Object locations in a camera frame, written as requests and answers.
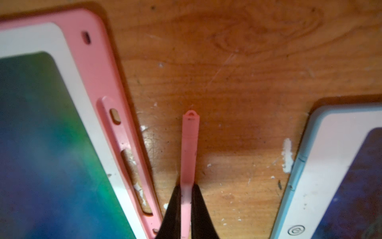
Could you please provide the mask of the pink stylus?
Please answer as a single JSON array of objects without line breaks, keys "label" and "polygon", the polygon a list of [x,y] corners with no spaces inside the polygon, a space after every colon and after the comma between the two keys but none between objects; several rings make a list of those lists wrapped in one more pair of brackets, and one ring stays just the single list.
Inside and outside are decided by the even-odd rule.
[{"label": "pink stylus", "polygon": [[181,145],[181,238],[187,239],[191,227],[192,189],[195,182],[200,116],[187,111],[182,119]]}]

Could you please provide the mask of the blue tablet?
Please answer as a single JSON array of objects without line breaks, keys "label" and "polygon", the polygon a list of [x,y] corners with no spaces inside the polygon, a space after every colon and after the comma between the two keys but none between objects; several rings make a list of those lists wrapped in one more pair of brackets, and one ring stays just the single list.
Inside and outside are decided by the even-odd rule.
[{"label": "blue tablet", "polygon": [[309,117],[273,239],[382,236],[382,105],[332,105]]}]

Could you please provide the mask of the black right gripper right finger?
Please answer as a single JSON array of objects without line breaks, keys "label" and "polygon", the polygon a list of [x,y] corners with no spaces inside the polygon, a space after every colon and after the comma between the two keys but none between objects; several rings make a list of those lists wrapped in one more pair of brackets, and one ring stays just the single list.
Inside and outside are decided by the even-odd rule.
[{"label": "black right gripper right finger", "polygon": [[193,185],[191,204],[192,239],[219,239],[197,184]]}]

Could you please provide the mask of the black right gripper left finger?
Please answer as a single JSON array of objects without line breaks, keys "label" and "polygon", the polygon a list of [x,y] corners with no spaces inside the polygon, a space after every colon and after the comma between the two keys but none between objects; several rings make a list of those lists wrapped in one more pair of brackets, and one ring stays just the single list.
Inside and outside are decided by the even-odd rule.
[{"label": "black right gripper left finger", "polygon": [[165,217],[155,239],[181,238],[181,187],[177,185],[172,193]]}]

